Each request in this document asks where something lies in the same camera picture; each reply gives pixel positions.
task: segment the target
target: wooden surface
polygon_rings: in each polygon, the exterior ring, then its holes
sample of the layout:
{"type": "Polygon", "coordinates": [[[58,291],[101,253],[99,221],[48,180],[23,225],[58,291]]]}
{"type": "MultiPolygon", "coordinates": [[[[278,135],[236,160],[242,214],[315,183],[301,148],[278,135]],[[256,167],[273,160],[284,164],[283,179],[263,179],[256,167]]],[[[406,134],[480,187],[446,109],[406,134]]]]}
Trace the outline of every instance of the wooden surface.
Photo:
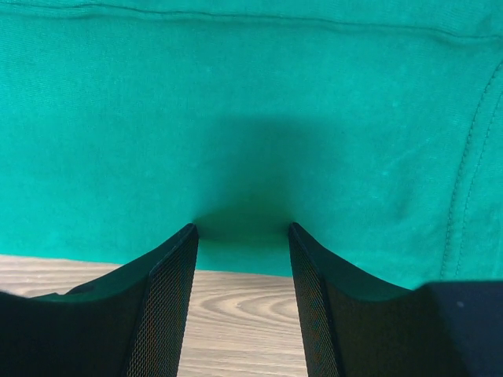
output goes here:
{"type": "MultiPolygon", "coordinates": [[[[65,293],[117,265],[0,255],[0,290],[65,293]]],[[[305,377],[291,278],[196,271],[179,377],[305,377]]]]}

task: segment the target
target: green fabric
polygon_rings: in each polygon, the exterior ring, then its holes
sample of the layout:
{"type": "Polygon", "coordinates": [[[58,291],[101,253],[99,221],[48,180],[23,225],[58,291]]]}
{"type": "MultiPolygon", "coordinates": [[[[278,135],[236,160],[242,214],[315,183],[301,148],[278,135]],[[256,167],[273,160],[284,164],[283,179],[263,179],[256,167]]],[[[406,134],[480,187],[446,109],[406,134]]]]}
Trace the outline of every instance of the green fabric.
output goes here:
{"type": "Polygon", "coordinates": [[[501,0],[0,0],[0,252],[503,277],[501,0]]]}

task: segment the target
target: wooden table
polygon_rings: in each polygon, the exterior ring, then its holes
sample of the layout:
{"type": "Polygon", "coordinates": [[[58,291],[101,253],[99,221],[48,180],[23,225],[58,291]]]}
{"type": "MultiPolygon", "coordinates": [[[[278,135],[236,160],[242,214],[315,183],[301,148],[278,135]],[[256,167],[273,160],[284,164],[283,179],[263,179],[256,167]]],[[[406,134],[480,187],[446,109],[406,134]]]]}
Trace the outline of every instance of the wooden table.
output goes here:
{"type": "MultiPolygon", "coordinates": [[[[65,293],[118,265],[0,255],[0,290],[65,293]]],[[[291,278],[196,271],[179,377],[305,377],[291,278]]]]}

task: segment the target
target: black plastic part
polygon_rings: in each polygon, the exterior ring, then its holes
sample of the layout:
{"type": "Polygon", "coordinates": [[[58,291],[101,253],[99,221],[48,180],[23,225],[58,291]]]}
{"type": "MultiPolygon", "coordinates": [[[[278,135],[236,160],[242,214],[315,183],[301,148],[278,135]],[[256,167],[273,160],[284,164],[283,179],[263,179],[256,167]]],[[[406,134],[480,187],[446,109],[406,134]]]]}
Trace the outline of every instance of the black plastic part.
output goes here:
{"type": "Polygon", "coordinates": [[[503,282],[389,284],[288,232],[310,377],[502,377],[503,282]]]}
{"type": "Polygon", "coordinates": [[[198,242],[188,224],[66,295],[0,292],[0,376],[176,376],[198,242]]]}

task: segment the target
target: stitching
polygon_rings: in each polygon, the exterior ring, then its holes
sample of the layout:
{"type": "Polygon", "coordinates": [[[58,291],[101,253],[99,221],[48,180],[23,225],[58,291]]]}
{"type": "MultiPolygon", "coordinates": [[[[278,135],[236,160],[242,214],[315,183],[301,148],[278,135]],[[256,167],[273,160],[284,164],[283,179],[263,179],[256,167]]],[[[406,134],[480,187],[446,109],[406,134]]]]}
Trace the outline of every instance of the stitching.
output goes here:
{"type": "MultiPolygon", "coordinates": [[[[502,66],[503,66],[503,61],[498,66],[498,68],[497,68],[497,70],[496,70],[495,73],[497,73],[502,66]]],[[[468,190],[468,195],[466,197],[466,201],[464,202],[463,228],[462,228],[462,231],[461,231],[461,246],[460,246],[459,259],[457,260],[457,265],[456,265],[456,272],[455,272],[454,276],[458,275],[459,270],[461,268],[461,259],[463,258],[464,235],[466,233],[466,214],[468,212],[468,202],[469,202],[471,194],[472,194],[472,189],[473,189],[473,185],[475,183],[475,178],[476,178],[477,174],[479,173],[479,168],[480,168],[480,165],[482,163],[483,154],[486,151],[487,140],[489,139],[490,131],[491,131],[491,128],[492,128],[492,126],[494,124],[494,120],[496,119],[496,113],[497,113],[497,110],[500,107],[501,98],[502,97],[503,97],[503,91],[501,91],[500,97],[497,99],[496,106],[494,107],[493,115],[491,116],[489,126],[487,127],[486,137],[484,139],[484,143],[483,143],[483,146],[482,146],[482,151],[480,152],[479,160],[477,161],[477,166],[476,166],[475,171],[473,173],[472,181],[470,182],[470,189],[468,190]]]]}
{"type": "Polygon", "coordinates": [[[78,4],[78,5],[32,5],[26,2],[4,2],[0,1],[0,5],[7,5],[17,8],[28,8],[28,9],[49,9],[49,10],[76,10],[76,9],[119,9],[126,10],[132,13],[143,13],[151,14],[157,16],[207,16],[207,17],[221,17],[229,19],[249,19],[249,20],[287,20],[287,21],[300,21],[300,22],[315,22],[323,23],[331,26],[340,27],[374,27],[381,29],[391,29],[391,30],[402,30],[402,31],[423,31],[432,34],[446,35],[450,38],[456,39],[471,39],[471,40],[487,40],[487,39],[503,39],[503,35],[493,34],[493,35],[457,35],[449,31],[445,31],[436,27],[418,27],[410,25],[390,25],[390,24],[360,24],[351,22],[342,22],[328,20],[324,18],[314,18],[314,17],[294,17],[294,16],[274,16],[274,15],[251,15],[245,13],[234,13],[234,14],[224,14],[224,13],[211,13],[211,12],[198,12],[198,11],[183,11],[183,10],[147,10],[139,9],[134,7],[122,6],[122,5],[112,5],[106,3],[96,3],[96,4],[78,4]]]}
{"type": "Polygon", "coordinates": [[[442,256],[442,266],[440,269],[440,279],[441,280],[443,280],[445,278],[445,274],[446,274],[447,256],[449,255],[450,246],[451,246],[454,205],[457,202],[457,190],[459,189],[461,176],[464,173],[464,165],[466,163],[466,157],[467,157],[469,149],[472,145],[473,129],[475,127],[476,120],[479,117],[480,108],[482,106],[484,99],[486,98],[487,91],[489,90],[490,85],[492,84],[494,78],[496,77],[496,75],[498,74],[498,72],[500,71],[502,66],[503,66],[503,61],[501,61],[500,64],[494,70],[493,75],[491,76],[489,82],[487,83],[487,85],[482,93],[482,96],[479,99],[479,103],[477,104],[475,114],[473,115],[472,124],[470,125],[470,129],[468,131],[468,136],[466,137],[466,142],[464,144],[463,156],[461,157],[461,162],[460,162],[459,168],[457,170],[457,176],[456,176],[456,182],[454,183],[453,194],[450,198],[449,215],[447,216],[446,246],[444,247],[443,256],[442,256]]]}

